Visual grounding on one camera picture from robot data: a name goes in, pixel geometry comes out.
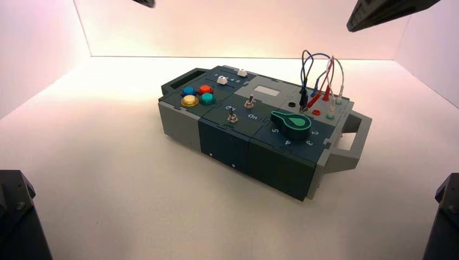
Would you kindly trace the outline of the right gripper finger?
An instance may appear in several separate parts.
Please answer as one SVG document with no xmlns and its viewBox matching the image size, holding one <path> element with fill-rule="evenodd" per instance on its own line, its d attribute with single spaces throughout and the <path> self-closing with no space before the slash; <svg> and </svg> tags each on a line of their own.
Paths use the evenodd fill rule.
<svg viewBox="0 0 459 260">
<path fill-rule="evenodd" d="M 397 1 L 357 1 L 349 20 L 348 29 L 365 29 L 401 17 Z"/>
<path fill-rule="evenodd" d="M 439 0 L 359 0 L 347 22 L 350 32 L 386 23 L 426 10 Z"/>
</svg>

